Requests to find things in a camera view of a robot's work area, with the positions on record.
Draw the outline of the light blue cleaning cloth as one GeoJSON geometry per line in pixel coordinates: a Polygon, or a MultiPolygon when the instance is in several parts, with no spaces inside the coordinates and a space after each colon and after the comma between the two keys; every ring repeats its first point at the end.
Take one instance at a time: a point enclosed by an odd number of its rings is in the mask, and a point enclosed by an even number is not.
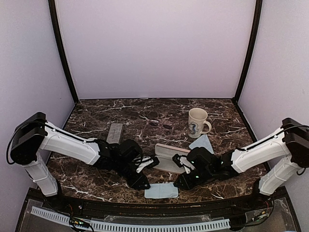
{"type": "Polygon", "coordinates": [[[146,199],[167,199],[177,198],[179,196],[178,188],[173,182],[151,184],[149,189],[144,192],[146,199]]]}

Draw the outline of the pink glasses case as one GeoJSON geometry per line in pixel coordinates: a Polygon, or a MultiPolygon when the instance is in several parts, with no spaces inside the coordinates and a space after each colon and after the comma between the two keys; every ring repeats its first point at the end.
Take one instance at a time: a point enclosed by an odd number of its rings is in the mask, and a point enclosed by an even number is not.
{"type": "Polygon", "coordinates": [[[154,150],[155,156],[159,160],[159,164],[155,166],[154,169],[173,174],[182,174],[183,172],[185,172],[185,168],[179,167],[172,160],[172,158],[176,154],[187,156],[190,150],[160,143],[157,143],[155,145],[154,150]]]}

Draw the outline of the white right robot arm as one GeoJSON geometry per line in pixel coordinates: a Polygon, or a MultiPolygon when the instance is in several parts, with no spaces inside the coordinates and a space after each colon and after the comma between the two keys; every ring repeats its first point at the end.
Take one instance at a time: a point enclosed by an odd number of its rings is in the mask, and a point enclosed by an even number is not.
{"type": "Polygon", "coordinates": [[[195,186],[215,180],[227,180],[248,169],[281,157],[281,160],[263,177],[258,179],[255,192],[247,198],[246,205],[256,210],[265,202],[265,196],[275,190],[301,169],[309,167],[309,127],[286,118],[272,134],[243,148],[236,148],[215,156],[204,147],[196,147],[188,155],[174,155],[179,166],[189,166],[190,172],[178,176],[174,186],[191,190],[195,186]]]}

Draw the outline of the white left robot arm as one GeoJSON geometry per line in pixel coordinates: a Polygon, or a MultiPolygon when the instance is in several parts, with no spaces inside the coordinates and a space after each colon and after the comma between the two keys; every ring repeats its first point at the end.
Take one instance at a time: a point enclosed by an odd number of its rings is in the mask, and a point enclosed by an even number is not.
{"type": "Polygon", "coordinates": [[[39,150],[56,152],[98,169],[113,170],[135,190],[150,188],[142,171],[159,164],[157,157],[143,155],[134,140],[110,144],[98,138],[85,139],[56,127],[46,120],[44,113],[37,112],[15,128],[6,148],[6,161],[9,165],[21,165],[58,211],[68,207],[68,199],[61,195],[60,184],[49,172],[39,150]]]}

